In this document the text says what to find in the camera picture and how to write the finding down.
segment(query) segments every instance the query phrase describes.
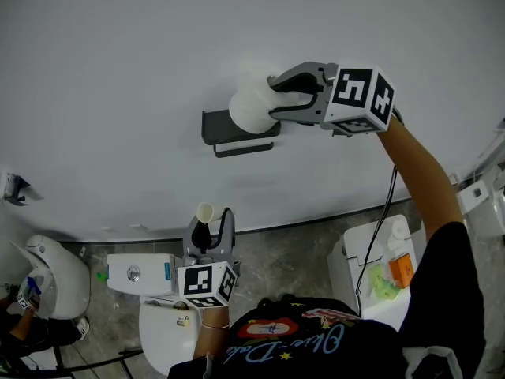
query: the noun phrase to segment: human arm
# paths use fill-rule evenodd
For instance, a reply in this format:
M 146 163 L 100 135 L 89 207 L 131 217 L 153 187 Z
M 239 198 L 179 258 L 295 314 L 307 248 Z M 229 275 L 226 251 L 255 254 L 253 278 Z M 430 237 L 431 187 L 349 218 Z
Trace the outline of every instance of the human arm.
M 458 200 L 445 171 L 395 117 L 378 133 L 425 223 L 426 242 L 442 226 L 462 222 Z
M 204 309 L 202 323 L 193 357 L 201 358 L 206 356 L 207 353 L 216 357 L 224 356 L 230 328 L 228 307 Z
M 9 332 L 12 336 L 16 337 L 20 341 L 25 341 L 26 337 L 28 337 L 28 334 L 30 333 L 33 315 L 39 308 L 40 298 L 38 295 L 35 295 L 28 302 L 30 303 L 30 306 L 24 311 L 23 317 Z
M 30 333 L 33 314 L 34 314 L 33 310 L 26 309 L 23 314 L 23 317 L 13 327 L 13 329 L 10 331 L 10 334 L 20 341 L 25 341 L 26 337 L 28 337 L 28 334 Z
M 455 192 L 442 167 L 396 118 L 378 136 L 421 214 L 428 242 L 410 283 L 402 345 L 448 347 L 463 376 L 472 377 L 485 346 L 484 300 Z

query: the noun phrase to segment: person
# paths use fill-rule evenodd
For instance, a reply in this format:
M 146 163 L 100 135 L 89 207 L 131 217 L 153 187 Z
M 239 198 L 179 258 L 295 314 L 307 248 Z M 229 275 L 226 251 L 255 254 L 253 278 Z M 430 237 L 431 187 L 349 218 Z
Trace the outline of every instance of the person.
M 65 346 L 82 340 L 90 329 L 86 317 L 75 325 L 71 320 L 43 320 L 36 316 L 39 296 L 29 300 L 23 315 L 10 314 L 7 309 L 16 302 L 19 287 L 11 287 L 9 295 L 0 300 L 0 354 L 20 358 L 32 352 L 54 346 Z
M 206 309 L 183 377 L 473 377 L 484 352 L 484 302 L 469 236 L 443 168 L 396 118 L 377 137 L 425 224 L 427 248 L 399 332 L 336 299 L 262 302 L 230 328 Z

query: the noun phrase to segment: toilet seat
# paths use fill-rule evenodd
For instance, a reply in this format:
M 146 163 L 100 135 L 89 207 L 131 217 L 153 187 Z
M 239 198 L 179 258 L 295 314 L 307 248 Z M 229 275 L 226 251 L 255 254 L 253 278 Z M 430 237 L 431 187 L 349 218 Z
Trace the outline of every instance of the toilet seat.
M 193 359 L 200 317 L 196 310 L 177 310 L 156 303 L 142 303 L 140 341 L 149 363 L 163 375 L 181 362 Z

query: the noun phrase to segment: flush button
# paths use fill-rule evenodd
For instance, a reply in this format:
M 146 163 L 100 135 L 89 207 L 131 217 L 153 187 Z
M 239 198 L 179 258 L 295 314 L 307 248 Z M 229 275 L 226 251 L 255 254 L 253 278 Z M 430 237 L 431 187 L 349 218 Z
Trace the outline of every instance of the flush button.
M 128 267 L 128 271 L 126 272 L 126 275 L 128 276 L 128 279 L 132 282 L 136 282 L 140 278 L 140 268 L 138 268 L 136 265 L 132 265 Z

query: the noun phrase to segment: human hand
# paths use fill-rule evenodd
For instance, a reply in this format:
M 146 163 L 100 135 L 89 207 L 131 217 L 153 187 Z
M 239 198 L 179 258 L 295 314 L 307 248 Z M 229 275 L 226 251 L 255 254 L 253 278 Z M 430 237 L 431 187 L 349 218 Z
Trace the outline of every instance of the human hand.
M 38 295 L 33 295 L 29 300 L 28 300 L 28 303 L 29 303 L 29 307 L 28 307 L 28 310 L 30 310 L 31 312 L 36 312 L 39 307 L 40 307 L 40 296 Z

